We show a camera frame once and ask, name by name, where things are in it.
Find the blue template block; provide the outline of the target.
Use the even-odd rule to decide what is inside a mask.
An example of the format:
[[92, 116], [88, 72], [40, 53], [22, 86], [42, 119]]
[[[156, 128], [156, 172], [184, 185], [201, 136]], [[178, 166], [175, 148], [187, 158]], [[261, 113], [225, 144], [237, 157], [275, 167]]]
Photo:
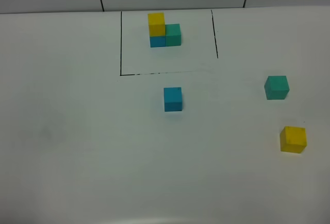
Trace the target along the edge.
[[166, 47], [166, 37], [165, 36], [154, 36], [150, 37], [150, 47]]

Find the green template block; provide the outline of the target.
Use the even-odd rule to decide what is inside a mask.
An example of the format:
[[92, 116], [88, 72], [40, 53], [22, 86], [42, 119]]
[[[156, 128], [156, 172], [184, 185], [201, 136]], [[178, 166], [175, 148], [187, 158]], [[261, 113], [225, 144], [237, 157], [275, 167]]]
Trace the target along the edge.
[[166, 24], [166, 46], [180, 46], [182, 34], [179, 24]]

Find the yellow template block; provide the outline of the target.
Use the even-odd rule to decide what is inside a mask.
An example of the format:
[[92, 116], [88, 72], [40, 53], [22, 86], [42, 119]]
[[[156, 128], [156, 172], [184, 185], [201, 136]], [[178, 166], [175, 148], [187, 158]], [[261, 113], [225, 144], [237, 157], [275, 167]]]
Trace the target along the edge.
[[164, 20], [164, 13], [149, 13], [147, 17], [150, 37], [165, 36], [166, 25]]

